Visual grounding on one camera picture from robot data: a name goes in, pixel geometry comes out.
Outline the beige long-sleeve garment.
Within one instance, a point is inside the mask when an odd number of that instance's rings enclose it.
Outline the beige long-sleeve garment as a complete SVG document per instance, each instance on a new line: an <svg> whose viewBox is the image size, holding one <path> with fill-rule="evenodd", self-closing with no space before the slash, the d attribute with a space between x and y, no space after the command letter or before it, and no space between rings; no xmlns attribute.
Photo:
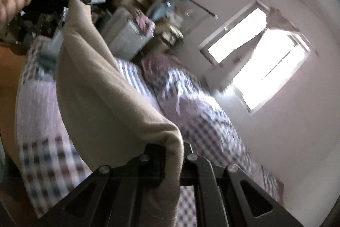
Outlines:
<svg viewBox="0 0 340 227"><path fill-rule="evenodd" d="M139 224L174 226L184 155L181 133L120 73L93 25L91 8L79 0L69 0L56 86L67 133L91 170L123 165L147 143L166 148L165 178L144 193Z"/></svg>

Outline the black clothes rack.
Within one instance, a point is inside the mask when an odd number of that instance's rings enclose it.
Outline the black clothes rack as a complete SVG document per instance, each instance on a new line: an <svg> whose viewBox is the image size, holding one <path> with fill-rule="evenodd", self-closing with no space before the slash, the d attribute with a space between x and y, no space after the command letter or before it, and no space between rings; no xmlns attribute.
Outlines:
<svg viewBox="0 0 340 227"><path fill-rule="evenodd" d="M201 25L205 20L212 17L217 20L218 16L194 0L186 0L182 4L183 24L181 31L184 37Z"/></svg>

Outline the white striped storage box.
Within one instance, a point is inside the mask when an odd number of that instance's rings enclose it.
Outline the white striped storage box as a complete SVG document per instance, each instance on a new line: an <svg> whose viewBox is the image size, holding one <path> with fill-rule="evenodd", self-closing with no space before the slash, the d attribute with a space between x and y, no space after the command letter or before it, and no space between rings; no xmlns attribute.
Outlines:
<svg viewBox="0 0 340 227"><path fill-rule="evenodd" d="M131 13L123 6L100 30L104 41L114 57L131 61L153 37L153 32L145 36L133 21Z"/></svg>

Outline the checkered bed sheet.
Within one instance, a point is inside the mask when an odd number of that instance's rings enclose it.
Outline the checkered bed sheet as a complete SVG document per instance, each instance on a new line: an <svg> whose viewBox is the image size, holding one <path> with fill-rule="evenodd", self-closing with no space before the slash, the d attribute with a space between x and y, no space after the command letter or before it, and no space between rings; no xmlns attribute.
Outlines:
<svg viewBox="0 0 340 227"><path fill-rule="evenodd" d="M16 102L16 137L29 200L43 216L91 170L77 153L59 112L51 71L38 61L50 38L38 36L27 52Z"/></svg>

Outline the pink cloth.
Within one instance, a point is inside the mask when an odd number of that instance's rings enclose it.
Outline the pink cloth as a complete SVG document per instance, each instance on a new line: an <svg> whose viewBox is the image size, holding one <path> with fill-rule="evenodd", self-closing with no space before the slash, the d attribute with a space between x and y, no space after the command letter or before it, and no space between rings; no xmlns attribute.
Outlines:
<svg viewBox="0 0 340 227"><path fill-rule="evenodd" d="M150 36L156 27L155 23L146 16L140 9L131 12L132 21L137 25L144 36Z"/></svg>

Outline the checkered rolled duvet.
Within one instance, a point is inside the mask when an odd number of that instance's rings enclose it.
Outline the checkered rolled duvet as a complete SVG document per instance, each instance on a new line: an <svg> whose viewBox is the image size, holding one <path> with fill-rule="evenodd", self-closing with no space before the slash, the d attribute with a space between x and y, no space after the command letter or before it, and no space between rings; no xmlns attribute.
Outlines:
<svg viewBox="0 0 340 227"><path fill-rule="evenodd" d="M174 56L155 53L142 58L141 68L163 114L195 153L222 167L238 165L283 203L283 183L251 156L228 115L187 67Z"/></svg>

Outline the white patterned curtain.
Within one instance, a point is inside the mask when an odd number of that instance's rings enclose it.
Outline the white patterned curtain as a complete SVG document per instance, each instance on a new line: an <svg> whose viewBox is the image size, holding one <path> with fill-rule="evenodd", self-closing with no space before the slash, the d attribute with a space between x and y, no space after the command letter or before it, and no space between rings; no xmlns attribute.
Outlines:
<svg viewBox="0 0 340 227"><path fill-rule="evenodd" d="M225 90L270 31L284 35L300 33L279 9L270 7L264 11L256 8L210 46L207 52L217 64L205 75L209 89L220 92Z"/></svg>

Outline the window with frame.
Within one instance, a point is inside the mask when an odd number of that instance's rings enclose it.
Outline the window with frame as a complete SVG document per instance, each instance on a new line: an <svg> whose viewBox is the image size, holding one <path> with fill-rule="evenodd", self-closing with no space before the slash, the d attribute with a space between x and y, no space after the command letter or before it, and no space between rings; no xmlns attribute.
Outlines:
<svg viewBox="0 0 340 227"><path fill-rule="evenodd" d="M270 7L260 1L254 1L231 23L220 29L218 33L200 49L203 56L211 63L211 69L217 62L207 52L207 49L256 8L265 11ZM222 92L218 90L210 91L221 94L231 91L239 98L248 112L254 113L291 79L309 54L313 52L315 52L315 48L301 31L298 34L291 35L275 34L273 31L270 31L269 34L266 34L260 41L252 58L235 78L233 78L228 87Z"/></svg>

